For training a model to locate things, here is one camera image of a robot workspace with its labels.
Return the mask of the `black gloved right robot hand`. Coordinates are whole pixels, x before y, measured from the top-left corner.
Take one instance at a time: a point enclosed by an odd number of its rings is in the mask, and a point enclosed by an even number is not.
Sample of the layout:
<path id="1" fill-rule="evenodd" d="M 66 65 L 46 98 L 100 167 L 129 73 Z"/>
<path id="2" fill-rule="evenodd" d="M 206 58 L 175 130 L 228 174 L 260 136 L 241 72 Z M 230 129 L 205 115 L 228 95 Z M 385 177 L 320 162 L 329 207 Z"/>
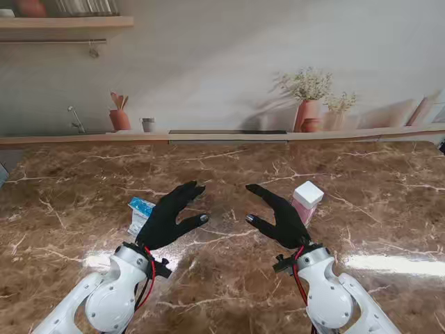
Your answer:
<path id="1" fill-rule="evenodd" d="M 287 200 L 258 184 L 248 184 L 245 187 L 259 196 L 274 211 L 275 217 L 273 225 L 258 216 L 248 214 L 245 219 L 251 226 L 288 249 L 311 245 L 312 239 L 306 227 L 296 209 Z"/>

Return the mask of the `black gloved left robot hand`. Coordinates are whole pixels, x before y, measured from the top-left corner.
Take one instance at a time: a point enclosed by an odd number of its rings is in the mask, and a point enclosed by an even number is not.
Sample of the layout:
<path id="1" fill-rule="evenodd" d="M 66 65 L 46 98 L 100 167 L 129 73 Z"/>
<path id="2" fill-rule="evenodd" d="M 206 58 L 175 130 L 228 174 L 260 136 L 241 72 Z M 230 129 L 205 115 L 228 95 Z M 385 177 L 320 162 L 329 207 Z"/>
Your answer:
<path id="1" fill-rule="evenodd" d="M 175 188 L 162 197 L 152 210 L 149 218 L 136 237 L 136 244 L 150 251 L 163 248 L 195 228 L 209 221 L 205 213 L 185 218 L 177 223 L 177 217 L 186 206 L 205 191 L 190 181 Z"/>

